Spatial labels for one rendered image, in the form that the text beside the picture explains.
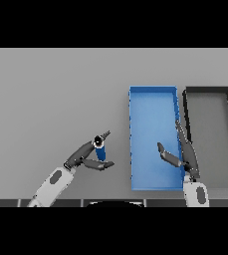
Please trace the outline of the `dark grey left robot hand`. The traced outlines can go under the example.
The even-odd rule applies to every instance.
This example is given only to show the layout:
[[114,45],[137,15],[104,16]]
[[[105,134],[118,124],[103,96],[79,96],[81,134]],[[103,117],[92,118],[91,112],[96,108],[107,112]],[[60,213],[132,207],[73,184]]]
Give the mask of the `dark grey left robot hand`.
[[[107,132],[101,134],[100,136],[103,138],[104,143],[107,136],[111,132],[108,130]],[[83,164],[87,168],[96,169],[99,171],[105,170],[114,165],[113,161],[100,161],[94,159],[88,159],[88,156],[93,152],[96,151],[94,146],[94,140],[90,140],[79,147],[65,162],[64,168],[67,170],[71,170],[74,167],[78,167]]]

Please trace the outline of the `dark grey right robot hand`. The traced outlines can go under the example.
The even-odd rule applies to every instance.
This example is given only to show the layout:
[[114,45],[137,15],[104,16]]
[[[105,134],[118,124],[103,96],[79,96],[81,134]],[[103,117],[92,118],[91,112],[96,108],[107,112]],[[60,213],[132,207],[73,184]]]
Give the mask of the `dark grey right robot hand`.
[[200,177],[198,160],[192,143],[186,138],[184,130],[179,120],[175,121],[175,127],[178,131],[178,141],[181,146],[181,156],[179,158],[167,151],[161,142],[157,143],[159,155],[162,160],[170,163],[175,167],[183,166],[184,170],[189,174],[189,180],[195,182]]

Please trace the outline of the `blue pipe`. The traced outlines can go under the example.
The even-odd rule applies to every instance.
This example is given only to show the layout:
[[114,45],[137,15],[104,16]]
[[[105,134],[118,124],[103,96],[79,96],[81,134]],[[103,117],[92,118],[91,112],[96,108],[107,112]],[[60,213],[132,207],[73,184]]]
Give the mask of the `blue pipe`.
[[105,161],[106,160],[106,150],[105,150],[104,140],[101,136],[97,135],[95,137],[94,146],[96,149],[96,154],[97,154],[98,160]]

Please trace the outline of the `dark grey bin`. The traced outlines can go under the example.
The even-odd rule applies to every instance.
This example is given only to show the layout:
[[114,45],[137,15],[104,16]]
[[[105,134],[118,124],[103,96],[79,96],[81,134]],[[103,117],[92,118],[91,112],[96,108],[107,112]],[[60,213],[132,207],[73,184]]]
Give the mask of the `dark grey bin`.
[[209,189],[228,189],[228,87],[186,87],[182,96],[200,181]]

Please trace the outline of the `blue bin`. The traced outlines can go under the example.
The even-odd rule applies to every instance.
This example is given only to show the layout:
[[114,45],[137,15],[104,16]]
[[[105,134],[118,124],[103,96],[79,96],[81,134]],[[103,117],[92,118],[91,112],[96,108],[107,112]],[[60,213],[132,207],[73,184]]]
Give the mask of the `blue bin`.
[[175,167],[160,158],[157,144],[181,157],[175,121],[180,120],[175,86],[130,86],[129,152],[132,191],[181,190],[182,166]]

